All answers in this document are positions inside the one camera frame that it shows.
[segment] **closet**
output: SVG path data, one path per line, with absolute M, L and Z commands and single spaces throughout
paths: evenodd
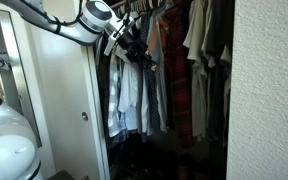
M 151 56 L 94 46 L 111 179 L 225 179 L 235 1 L 108 3 Z

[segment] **white robot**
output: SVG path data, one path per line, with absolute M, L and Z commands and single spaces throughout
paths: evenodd
M 101 0 L 87 1 L 83 10 L 80 5 L 77 18 L 69 23 L 44 12 L 41 0 L 0 0 L 0 3 L 17 11 L 29 23 L 81 45 L 93 45 L 105 32 L 109 35 L 106 55 L 118 44 L 126 50 L 130 61 L 139 65 L 151 61 L 147 45 L 128 32 L 134 20 L 119 19 Z M 6 59 L 0 54 L 0 67 L 7 69 Z M 42 180 L 40 166 L 35 137 L 27 120 L 0 100 L 0 179 Z

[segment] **mirror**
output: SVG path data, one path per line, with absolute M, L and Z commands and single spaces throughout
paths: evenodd
M 32 127 L 38 147 L 41 140 L 22 68 L 10 13 L 0 10 L 0 52 L 9 56 L 10 70 L 0 68 L 0 98 L 23 115 Z

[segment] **closet door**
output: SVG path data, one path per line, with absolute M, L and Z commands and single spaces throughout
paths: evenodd
M 44 1 L 44 7 L 71 21 L 75 3 L 51 0 Z M 66 170 L 74 179 L 107 179 L 89 64 L 92 51 L 35 26 L 28 28 L 56 170 Z

